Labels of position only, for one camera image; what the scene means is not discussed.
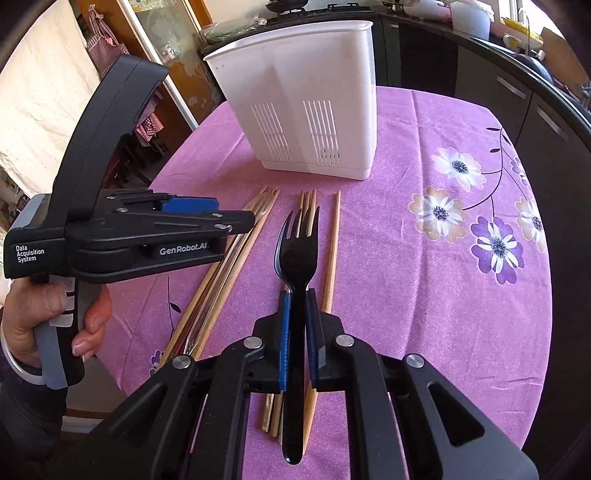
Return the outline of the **person's left hand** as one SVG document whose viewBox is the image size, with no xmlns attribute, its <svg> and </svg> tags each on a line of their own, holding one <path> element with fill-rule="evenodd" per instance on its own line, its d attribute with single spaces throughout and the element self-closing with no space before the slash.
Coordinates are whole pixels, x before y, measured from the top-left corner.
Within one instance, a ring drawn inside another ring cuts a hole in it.
<svg viewBox="0 0 591 480">
<path fill-rule="evenodd" d="M 13 357 L 33 368 L 41 367 L 34 328 L 65 312 L 66 291 L 60 285 L 33 284 L 17 279 L 4 303 L 2 329 Z M 86 310 L 84 327 L 71 342 L 72 354 L 86 362 L 100 350 L 107 321 L 112 315 L 112 302 L 106 286 Z"/>
</svg>

